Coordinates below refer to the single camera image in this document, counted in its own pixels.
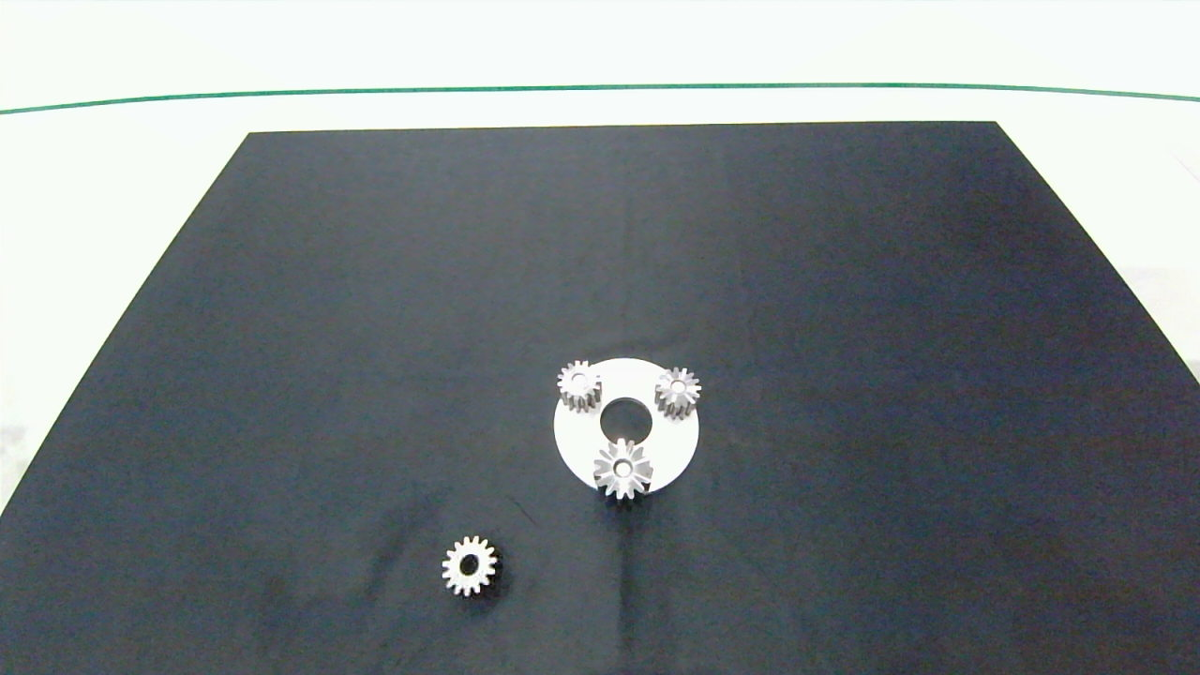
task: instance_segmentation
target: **white background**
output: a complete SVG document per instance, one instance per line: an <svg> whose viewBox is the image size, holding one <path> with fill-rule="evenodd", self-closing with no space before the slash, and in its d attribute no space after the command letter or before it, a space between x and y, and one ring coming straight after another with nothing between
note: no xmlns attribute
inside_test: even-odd
<svg viewBox="0 0 1200 675"><path fill-rule="evenodd" d="M235 90L934 82L1200 96L1195 2L16 2L0 108ZM996 120L1200 370L1200 102L947 90L338 95L0 115L0 506L251 131Z"/></svg>

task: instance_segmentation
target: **black mat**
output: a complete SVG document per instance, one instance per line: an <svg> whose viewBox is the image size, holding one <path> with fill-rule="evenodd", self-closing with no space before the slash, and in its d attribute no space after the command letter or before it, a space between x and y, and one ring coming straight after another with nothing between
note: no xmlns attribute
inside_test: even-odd
<svg viewBox="0 0 1200 675"><path fill-rule="evenodd" d="M704 384L628 512L551 429L618 356ZM253 135L0 520L0 673L1196 673L1198 477L995 125Z"/></svg>

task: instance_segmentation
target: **spur gear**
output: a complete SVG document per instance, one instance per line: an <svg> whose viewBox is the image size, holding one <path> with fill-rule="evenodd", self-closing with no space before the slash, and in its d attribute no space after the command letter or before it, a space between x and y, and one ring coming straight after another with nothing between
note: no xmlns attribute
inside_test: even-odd
<svg viewBox="0 0 1200 675"><path fill-rule="evenodd" d="M454 595L469 597L482 592L484 586L492 583L498 562L496 546L490 546L487 539L463 537L454 543L454 550L446 551L446 558L442 561L442 578Z"/></svg>
<svg viewBox="0 0 1200 675"><path fill-rule="evenodd" d="M644 495L650 488L653 474L654 470L650 460L644 456L644 449L632 441L617 438L616 443L608 443L607 448L600 450L593 478L604 496L616 495L619 501Z"/></svg>
<svg viewBox="0 0 1200 675"><path fill-rule="evenodd" d="M558 395L572 411L587 412L600 402L600 375L588 362L566 364L558 374Z"/></svg>
<svg viewBox="0 0 1200 675"><path fill-rule="evenodd" d="M683 419L696 407L700 400L700 380L686 368L664 370L654 384L654 401L667 417Z"/></svg>

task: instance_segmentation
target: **white washer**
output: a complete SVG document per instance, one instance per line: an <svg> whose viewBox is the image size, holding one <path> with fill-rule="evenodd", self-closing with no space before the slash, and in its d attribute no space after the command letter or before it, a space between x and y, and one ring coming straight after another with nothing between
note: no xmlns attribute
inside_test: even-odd
<svg viewBox="0 0 1200 675"><path fill-rule="evenodd" d="M654 402L654 384L666 370L661 365L642 359L608 359L592 364L600 376L600 402L588 412L576 412L558 401L554 406L554 442L558 454L576 478L595 489L593 470L600 458L600 449L607 447L608 438L600 429L600 414L605 406L622 399L631 399L646 406L650 413L650 434L640 444L654 470L649 492L660 490L688 468L696 443L700 441L700 412L691 411L683 419L664 414Z"/></svg>

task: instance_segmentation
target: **green line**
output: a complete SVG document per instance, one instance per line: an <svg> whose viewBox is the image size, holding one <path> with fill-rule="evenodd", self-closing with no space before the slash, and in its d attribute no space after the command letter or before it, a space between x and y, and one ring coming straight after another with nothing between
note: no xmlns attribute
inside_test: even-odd
<svg viewBox="0 0 1200 675"><path fill-rule="evenodd" d="M368 86L356 89L275 89L265 91L211 91L206 94L164 94L161 96L132 96L128 98L102 98L74 103L52 103L25 108L0 109L0 115L41 113L67 108L91 108L95 106L119 106L124 103L152 103L156 101L196 101L199 98L247 98L252 96L322 96L329 94L481 94L496 91L666 91L680 89L970 89L983 91L1033 91L1040 94L1081 94L1085 96L1117 96L1122 98L1154 98L1159 101L1186 101L1200 103L1200 96L1180 94L1153 94L1148 91L1115 91L1110 89L1074 89L1069 86L1032 86L1024 84L960 84L938 82L716 82L695 84L532 84L512 86Z"/></svg>

